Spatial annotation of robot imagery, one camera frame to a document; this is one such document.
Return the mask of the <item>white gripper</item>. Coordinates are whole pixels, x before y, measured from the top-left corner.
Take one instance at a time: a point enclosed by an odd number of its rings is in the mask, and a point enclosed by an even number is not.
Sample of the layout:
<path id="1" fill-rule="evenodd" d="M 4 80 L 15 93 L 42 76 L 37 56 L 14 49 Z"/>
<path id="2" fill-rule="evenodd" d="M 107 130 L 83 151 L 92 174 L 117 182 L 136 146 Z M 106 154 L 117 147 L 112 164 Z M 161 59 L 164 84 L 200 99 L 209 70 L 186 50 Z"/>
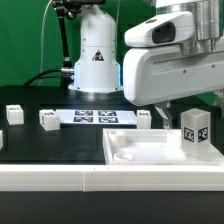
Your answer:
<path id="1" fill-rule="evenodd" d="M 125 33 L 130 50 L 123 61 L 124 95 L 137 106 L 157 103 L 165 129 L 173 128 L 169 100 L 224 88 L 224 38 L 211 53 L 185 56 L 181 44 L 194 32 L 193 14 L 182 11 L 157 15 Z"/>

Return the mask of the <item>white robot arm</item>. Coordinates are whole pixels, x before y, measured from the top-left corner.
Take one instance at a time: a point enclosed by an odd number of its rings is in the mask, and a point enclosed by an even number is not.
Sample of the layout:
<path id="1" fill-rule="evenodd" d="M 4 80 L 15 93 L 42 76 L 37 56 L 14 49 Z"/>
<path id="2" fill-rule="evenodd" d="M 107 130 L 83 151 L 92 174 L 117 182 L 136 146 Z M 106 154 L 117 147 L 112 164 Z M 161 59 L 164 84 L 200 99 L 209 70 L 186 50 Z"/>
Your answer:
<path id="1" fill-rule="evenodd" d="M 149 0 L 156 15 L 125 32 L 116 64 L 115 23 L 82 8 L 81 52 L 71 88 L 89 97 L 121 87 L 136 106 L 153 104 L 166 128 L 174 99 L 224 90 L 224 0 Z"/>

